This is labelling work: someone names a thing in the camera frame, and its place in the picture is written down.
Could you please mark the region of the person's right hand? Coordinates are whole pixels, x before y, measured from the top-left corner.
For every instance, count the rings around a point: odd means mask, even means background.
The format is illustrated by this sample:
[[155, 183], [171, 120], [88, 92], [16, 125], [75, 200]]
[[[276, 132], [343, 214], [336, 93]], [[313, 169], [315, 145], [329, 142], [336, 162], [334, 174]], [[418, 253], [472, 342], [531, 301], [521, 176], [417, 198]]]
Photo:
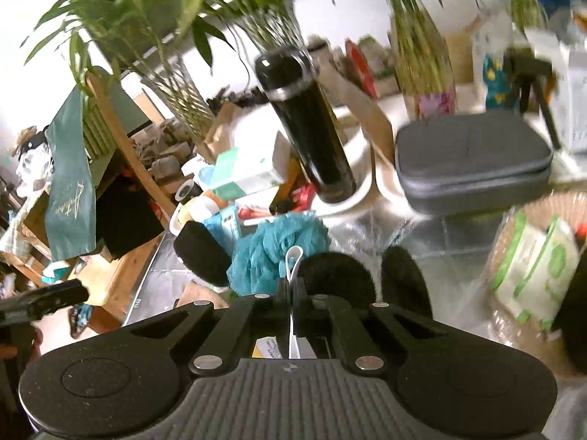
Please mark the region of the person's right hand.
[[42, 332], [33, 324], [1, 328], [1, 362], [22, 371], [40, 356]]

